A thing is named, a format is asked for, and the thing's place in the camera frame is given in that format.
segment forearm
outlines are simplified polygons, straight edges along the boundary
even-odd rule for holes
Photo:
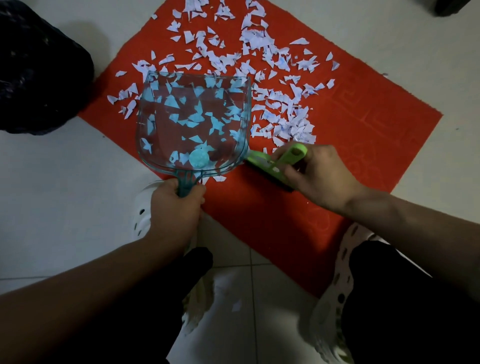
[[[174,244],[139,240],[0,296],[0,363],[35,361],[179,254]]]
[[[479,224],[367,188],[344,212],[432,276],[468,291],[480,263]]]

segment red mat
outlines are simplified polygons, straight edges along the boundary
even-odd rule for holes
[[[241,52],[239,37],[243,17],[247,14],[245,2],[227,0],[236,18],[227,21],[218,18],[216,22],[213,14],[219,1],[210,2],[213,9],[209,5],[203,7],[207,18],[196,17],[189,23],[184,13],[179,20],[180,33],[173,33],[167,30],[174,20],[172,10],[182,11],[184,2],[167,0],[156,12],[158,19],[150,19],[100,75],[95,84],[95,98],[80,114],[135,158],[138,158],[134,140],[135,113],[127,120],[118,114],[120,106],[126,106],[130,100],[111,105],[107,95],[117,95],[132,82],[136,82],[140,89],[142,76],[132,63],[150,61],[152,50],[156,52],[157,59],[153,64],[158,70],[162,67],[158,66],[158,62],[169,53],[174,53],[175,57],[175,62],[167,64],[169,71],[174,70],[174,63],[191,63],[192,54],[185,50],[191,48],[195,52],[195,43],[186,45],[184,37],[178,43],[170,39],[175,35],[183,36],[184,30],[196,33],[206,30],[208,25],[226,44],[224,49],[219,49],[205,41],[216,55]],[[303,49],[308,48],[318,55],[317,60],[321,63],[313,73],[298,71],[296,67],[286,72],[276,67],[278,75],[262,81],[260,87],[281,90],[293,97],[290,87],[279,83],[280,77],[301,75],[299,85],[308,83],[313,86],[320,82],[326,84],[335,78],[332,89],[320,90],[319,95],[300,102],[303,107],[313,108],[308,119],[315,125],[313,134],[317,135],[317,143],[334,145],[347,167],[362,183],[392,191],[441,114],[315,33],[291,14],[266,0],[260,2],[265,7],[267,15],[264,20],[270,25],[268,33],[275,39],[275,45],[290,47],[290,53],[297,55],[298,60],[311,57],[303,55]],[[260,22],[260,18],[253,18],[253,22]],[[305,37],[310,44],[289,46],[290,42],[300,37]],[[325,61],[329,52],[340,63],[335,71],[331,71],[331,61]],[[251,59],[251,65],[257,70],[267,68],[265,73],[268,76],[270,66],[261,60],[261,51],[257,50],[257,56],[243,56],[240,61],[247,59]],[[213,69],[207,59],[198,61],[203,68],[193,72],[205,73],[207,69]],[[115,77],[119,70],[128,73]],[[228,67],[228,74],[234,73],[235,69]],[[261,112],[254,114],[259,120]],[[262,127],[267,124],[266,121],[259,123]],[[275,147],[271,139],[261,137],[250,138],[250,146],[255,150],[266,146],[270,153]],[[225,182],[209,180],[204,209],[312,294],[320,296],[330,283],[339,239],[347,224],[340,216],[308,203],[297,192],[288,194],[281,191],[246,166],[229,173]]]

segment black bag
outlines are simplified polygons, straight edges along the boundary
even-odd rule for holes
[[[90,54],[18,0],[0,0],[0,129],[47,134],[88,102]]]

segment hand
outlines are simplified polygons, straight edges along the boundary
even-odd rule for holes
[[[290,142],[278,148],[272,155],[278,160],[290,146]],[[358,182],[345,167],[333,146],[305,144],[308,152],[304,161],[305,173],[290,165],[278,166],[292,186],[313,203],[330,211],[344,215],[350,201],[363,193],[367,187]]]
[[[189,195],[177,196],[178,180],[164,181],[152,194],[150,230],[145,236],[153,241],[167,241],[185,248],[195,234],[205,202],[206,188],[198,184]]]

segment transparent blue dustpan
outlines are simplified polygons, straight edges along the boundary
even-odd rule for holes
[[[248,77],[149,72],[136,145],[154,171],[179,180],[179,196],[202,178],[228,173],[248,151]]]

